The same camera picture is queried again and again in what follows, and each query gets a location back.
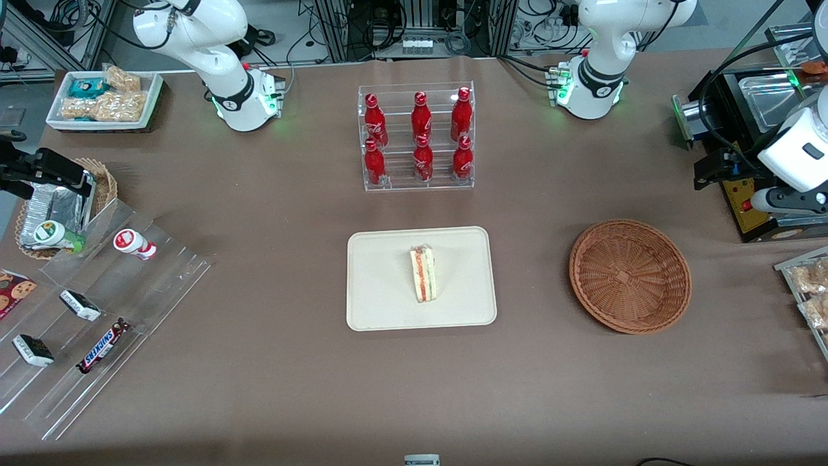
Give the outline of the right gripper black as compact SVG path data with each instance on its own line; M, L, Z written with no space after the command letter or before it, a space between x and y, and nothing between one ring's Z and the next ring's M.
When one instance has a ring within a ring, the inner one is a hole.
M88 197L85 172L79 163L47 148L39 148L36 156L17 148L1 149L1 189L21 199L32 197L32 182L59 186L80 197Z

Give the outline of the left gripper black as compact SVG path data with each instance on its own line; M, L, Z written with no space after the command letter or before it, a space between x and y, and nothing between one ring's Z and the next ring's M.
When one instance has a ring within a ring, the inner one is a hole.
M730 151L716 150L696 161L694 190L701 191L710 184L730 181L734 175L736 182L743 184L762 179L762 163L757 159L757 151L737 151L736 157L737 163Z

